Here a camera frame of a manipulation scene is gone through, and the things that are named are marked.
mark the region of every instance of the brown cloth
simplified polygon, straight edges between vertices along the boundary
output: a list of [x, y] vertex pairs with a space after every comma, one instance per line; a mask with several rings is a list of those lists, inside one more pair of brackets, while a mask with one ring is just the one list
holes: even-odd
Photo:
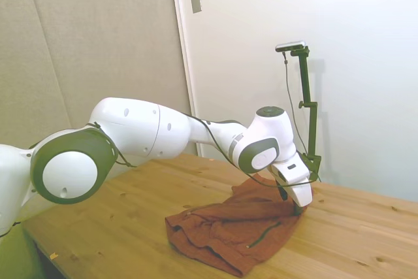
[[286, 243], [299, 216], [291, 198], [282, 201], [278, 189], [248, 179], [232, 190], [222, 204], [192, 208], [165, 221], [170, 243], [184, 255], [242, 277]]

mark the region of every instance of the wooden tabletop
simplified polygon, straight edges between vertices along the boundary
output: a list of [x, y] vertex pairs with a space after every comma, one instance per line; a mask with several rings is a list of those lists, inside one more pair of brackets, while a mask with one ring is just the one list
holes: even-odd
[[[245, 179], [212, 159], [150, 161], [24, 227], [68, 278], [236, 278], [174, 251], [164, 217], [222, 202]], [[291, 239], [247, 279], [418, 278], [418, 203], [324, 183], [313, 189]]]

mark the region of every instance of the screw hole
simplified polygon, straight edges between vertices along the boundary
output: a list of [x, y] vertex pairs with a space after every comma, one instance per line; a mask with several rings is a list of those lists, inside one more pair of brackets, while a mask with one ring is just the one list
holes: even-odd
[[59, 196], [64, 199], [67, 196], [67, 188], [63, 188]]

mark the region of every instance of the white wall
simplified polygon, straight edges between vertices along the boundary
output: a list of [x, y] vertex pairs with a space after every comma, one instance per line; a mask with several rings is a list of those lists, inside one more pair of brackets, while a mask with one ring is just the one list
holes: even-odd
[[[304, 39], [323, 179], [418, 201], [418, 0], [202, 0], [197, 14], [179, 4], [201, 118], [249, 124], [261, 106], [289, 112], [274, 47]], [[297, 104], [296, 59], [289, 66]], [[307, 140], [308, 111], [297, 109], [297, 121]]]

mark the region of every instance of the green object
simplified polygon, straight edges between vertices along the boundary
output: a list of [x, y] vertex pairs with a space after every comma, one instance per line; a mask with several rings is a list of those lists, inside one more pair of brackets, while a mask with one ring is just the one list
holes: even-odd
[[[53, 157], [64, 152], [81, 152], [96, 164], [97, 179], [93, 187], [84, 195], [63, 199], [51, 194], [45, 187], [43, 172]], [[97, 129], [83, 129], [52, 139], [39, 148], [31, 159], [31, 180], [38, 193], [45, 199], [57, 204], [75, 204], [91, 197], [105, 181], [109, 171], [118, 158], [118, 150], [112, 140]]]
[[279, 156], [279, 146], [276, 139], [258, 140], [257, 142], [246, 146], [238, 158], [238, 165], [240, 166], [240, 169], [246, 173], [256, 173], [259, 171], [258, 169], [253, 168], [251, 162], [256, 155], [269, 148], [274, 148], [276, 150], [276, 157]]
[[319, 166], [321, 164], [321, 156], [315, 154], [316, 147], [316, 124], [317, 124], [317, 115], [318, 115], [318, 103], [316, 101], [311, 101], [310, 87], [309, 87], [309, 75], [308, 75], [308, 62], [307, 58], [309, 56], [309, 47], [305, 46], [304, 48], [292, 50], [290, 55], [299, 58], [299, 67], [300, 67], [300, 79], [302, 81], [302, 94], [303, 101], [299, 103], [299, 108], [305, 107], [310, 109], [309, 114], [309, 140], [308, 140], [308, 155], [305, 153], [301, 154], [303, 162], [306, 164], [307, 168], [312, 171], [310, 180], [318, 179]]
[[250, 245], [247, 245], [247, 248], [252, 248], [253, 246], [256, 246], [258, 243], [260, 243], [264, 239], [264, 237], [267, 235], [267, 233], [271, 229], [277, 228], [279, 225], [281, 225], [281, 222], [276, 222], [274, 225], [271, 225], [270, 227], [268, 227], [267, 229], [265, 229], [264, 232], [261, 233], [261, 236], [256, 241], [254, 241]]
[[0, 278], [46, 279], [35, 245], [22, 225], [13, 227], [0, 245]]

